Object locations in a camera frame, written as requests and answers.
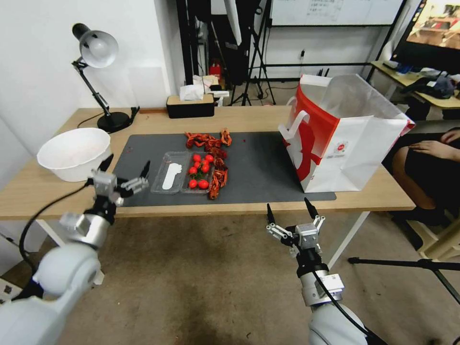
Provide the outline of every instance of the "paper bag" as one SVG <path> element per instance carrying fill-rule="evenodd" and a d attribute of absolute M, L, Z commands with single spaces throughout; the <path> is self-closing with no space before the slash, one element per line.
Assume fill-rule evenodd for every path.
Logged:
<path fill-rule="evenodd" d="M 399 136 L 414 127 L 358 75 L 303 75 L 289 104 L 289 121 L 278 130 L 308 193 L 363 189 Z"/>

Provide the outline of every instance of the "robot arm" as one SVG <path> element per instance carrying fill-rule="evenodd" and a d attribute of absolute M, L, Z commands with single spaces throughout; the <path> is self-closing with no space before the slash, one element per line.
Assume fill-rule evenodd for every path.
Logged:
<path fill-rule="evenodd" d="M 103 245 L 107 229 L 115 221 L 116 207 L 148 187 L 148 162 L 140 177 L 117 179 L 105 170 L 93 171 L 89 184 L 96 190 L 92 208 L 83 214 L 66 213 L 60 223 L 69 232 L 69 243 L 53 248 L 42 259 L 32 280 L 55 300 L 37 296 L 9 301 L 0 306 L 0 344 L 51 345 L 58 341 L 66 318 L 87 291 L 100 270 L 97 250 Z"/>
<path fill-rule="evenodd" d="M 366 345 L 366 334 L 362 330 L 367 334 L 371 332 L 365 329 L 349 308 L 339 305 L 348 319 L 335 305 L 342 300 L 345 287 L 338 274 L 329 274 L 329 268 L 321 259 L 318 236 L 325 217 L 319 217 L 316 208 L 306 198 L 305 203 L 313 222 L 286 228 L 275 223 L 270 205 L 267 204 L 266 231 L 289 247 L 291 256 L 296 258 L 299 265 L 297 276 L 302 284 L 302 296 L 305 305 L 313 311 L 309 324 L 309 344 Z"/>

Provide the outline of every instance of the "plastic container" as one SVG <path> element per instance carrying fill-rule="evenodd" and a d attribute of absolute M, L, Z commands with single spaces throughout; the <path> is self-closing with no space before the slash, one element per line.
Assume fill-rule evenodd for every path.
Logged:
<path fill-rule="evenodd" d="M 163 156 L 163 162 L 161 163 L 160 169 L 158 170 L 157 176 L 153 181 L 152 187 L 150 191 L 152 193 L 160 193 L 160 194 L 176 194 L 176 193 L 189 193 L 189 194 L 206 194 L 209 192 L 211 187 L 211 180 L 212 175 L 214 173 L 214 164 L 209 165 L 209 171 L 203 175 L 202 180 L 206 180 L 209 183 L 209 187 L 207 189 L 200 189 L 198 186 L 194 189 L 188 187 L 188 183 L 190 181 L 190 175 L 188 174 L 188 170 L 194 165 L 194 161 L 192 159 L 194 154 L 198 154 L 201 156 L 203 160 L 207 155 L 206 152 L 167 152 Z M 174 181 L 172 183 L 171 188 L 163 189 L 163 182 L 168 173 L 169 165 L 171 163 L 180 164 L 182 166 L 182 171 L 175 175 Z"/>
<path fill-rule="evenodd" d="M 185 175 L 187 174 L 187 166 L 192 159 L 190 152 L 167 152 L 163 156 L 163 162 L 158 170 L 157 176 L 153 181 L 150 191 L 152 193 L 160 194 L 176 194 L 181 191 L 182 184 L 184 183 Z M 182 166 L 182 171 L 175 175 L 171 188 L 163 189 L 163 182 L 168 172 L 171 163 L 176 163 Z"/>
<path fill-rule="evenodd" d="M 61 180 L 85 181 L 112 154 L 110 135 L 98 128 L 77 128 L 48 140 L 37 161 Z"/>
<path fill-rule="evenodd" d="M 182 193 L 190 193 L 190 194 L 206 194 L 209 193 L 209 190 L 211 188 L 211 180 L 212 180 L 212 175 L 214 174 L 214 163 L 209 164 L 209 171 L 203 175 L 203 178 L 197 180 L 197 182 L 200 182 L 200 180 L 206 180 L 209 183 L 209 187 L 207 189 L 201 189 L 200 187 L 195 187 L 191 189 L 188 186 L 188 183 L 192 179 L 190 175 L 188 174 L 188 170 L 194 165 L 194 161 L 192 159 L 194 154 L 198 154 L 201 156 L 201 160 L 205 158 L 205 156 L 208 154 L 207 152 L 192 152 L 189 162 L 188 162 L 188 168 L 185 173 L 185 178 L 184 178 L 184 183 L 182 185 Z"/>

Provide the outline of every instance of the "black desk mat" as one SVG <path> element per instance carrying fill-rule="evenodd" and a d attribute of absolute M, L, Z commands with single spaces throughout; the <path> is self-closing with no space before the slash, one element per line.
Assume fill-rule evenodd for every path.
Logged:
<path fill-rule="evenodd" d="M 335 200 L 335 193 L 304 193 L 278 132 L 231 133 L 233 143 L 224 147 L 229 168 L 227 185 L 216 200 L 207 195 L 185 193 L 153 194 L 149 189 L 125 200 L 124 206 L 197 204 L 240 204 Z M 187 151 L 184 134 L 131 135 L 115 166 L 117 176 L 131 179 L 150 160 L 149 181 L 153 183 L 166 152 Z M 203 151 L 193 147 L 191 151 Z"/>

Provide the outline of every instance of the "black skirt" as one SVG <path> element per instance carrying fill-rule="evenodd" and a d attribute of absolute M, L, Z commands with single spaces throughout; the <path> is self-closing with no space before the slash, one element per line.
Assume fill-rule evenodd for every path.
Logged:
<path fill-rule="evenodd" d="M 423 140 L 439 141 L 443 133 L 417 134 L 405 137 L 411 142 L 399 143 L 399 148 Z M 460 149 L 460 139 L 451 143 Z M 404 166 L 410 176 L 424 191 L 434 199 L 438 207 L 458 208 L 460 206 L 460 163 L 409 149 Z"/>

